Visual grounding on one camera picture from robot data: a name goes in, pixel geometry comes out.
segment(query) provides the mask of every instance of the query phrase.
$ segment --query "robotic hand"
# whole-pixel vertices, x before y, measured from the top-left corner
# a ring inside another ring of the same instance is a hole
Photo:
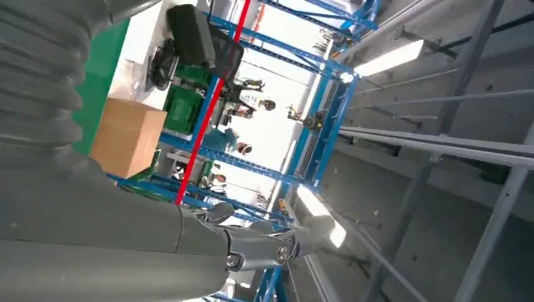
[[[304,227],[285,232],[276,232],[268,221],[255,222],[248,228],[218,225],[233,213],[229,203],[219,203],[210,210],[195,213],[199,220],[225,235],[229,246],[227,265],[231,271],[279,266],[292,258],[309,255],[335,227],[330,216],[313,217]]]

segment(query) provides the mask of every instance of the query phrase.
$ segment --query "green panel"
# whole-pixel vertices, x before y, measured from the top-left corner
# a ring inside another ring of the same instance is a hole
[[[116,24],[100,33],[91,44],[86,80],[77,90],[83,98],[83,107],[72,114],[84,132],[83,139],[74,144],[80,154],[91,152],[129,23],[126,20]]]
[[[178,64],[174,74],[179,78],[188,82],[200,84],[203,87],[209,86],[210,77],[212,76],[209,70],[205,67],[187,66],[183,64]]]
[[[164,127],[181,133],[191,133],[195,127],[203,98],[194,91],[172,85],[165,100],[168,112]]]

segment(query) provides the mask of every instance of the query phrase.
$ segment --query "cardboard box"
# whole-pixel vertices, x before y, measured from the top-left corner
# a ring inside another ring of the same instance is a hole
[[[150,167],[167,113],[108,98],[91,158],[108,173],[129,178]]]

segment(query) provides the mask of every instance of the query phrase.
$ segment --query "ceiling light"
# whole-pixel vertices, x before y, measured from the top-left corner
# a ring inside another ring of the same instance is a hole
[[[350,83],[354,80],[354,76],[348,72],[343,72],[341,75],[339,75],[339,78],[345,84]]]
[[[312,215],[328,215],[332,217],[332,215],[324,206],[324,204],[320,202],[319,199],[317,199],[317,197],[315,196],[315,194],[312,193],[312,191],[310,191],[310,189],[308,189],[307,187],[300,185],[297,189],[297,194]],[[335,221],[335,223],[336,226],[334,227],[332,233],[330,233],[330,241],[332,242],[332,244],[339,248],[345,240],[347,231],[337,221]]]
[[[421,52],[423,43],[424,40],[411,42],[365,64],[361,64],[354,68],[354,72],[362,77],[366,77],[415,60]]]

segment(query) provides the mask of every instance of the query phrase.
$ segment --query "red beam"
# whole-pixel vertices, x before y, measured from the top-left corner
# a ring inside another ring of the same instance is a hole
[[[245,24],[245,19],[247,16],[247,12],[249,10],[250,2],[251,0],[245,0],[245,4],[243,5],[243,10],[241,11],[241,16],[239,17],[239,23],[237,24],[236,33],[234,35],[235,42],[239,42],[239,38],[241,37],[241,32],[243,31],[243,26]],[[178,194],[176,195],[175,204],[177,206],[182,204],[182,199],[183,199],[183,196],[185,195],[185,191],[189,183],[189,178],[191,178],[191,173],[193,172],[193,167],[195,166],[195,160],[196,160],[196,156],[198,155],[198,150],[200,149],[200,145],[202,145],[204,134],[206,134],[206,129],[208,128],[208,124],[210,122],[210,118],[212,117],[213,110],[215,109],[215,105],[217,104],[217,100],[219,99],[222,86],[224,86],[224,80],[219,79],[217,81],[217,85],[215,86],[212,99],[210,100],[210,106],[208,107],[208,111],[206,112],[206,115],[204,116],[204,120],[202,121],[202,125],[200,127],[200,131],[198,132],[198,136],[196,137],[195,144],[193,146],[193,151],[191,152],[191,157],[189,158],[187,168],[185,169],[185,174],[184,174],[184,178],[182,179],[180,189],[178,190]]]

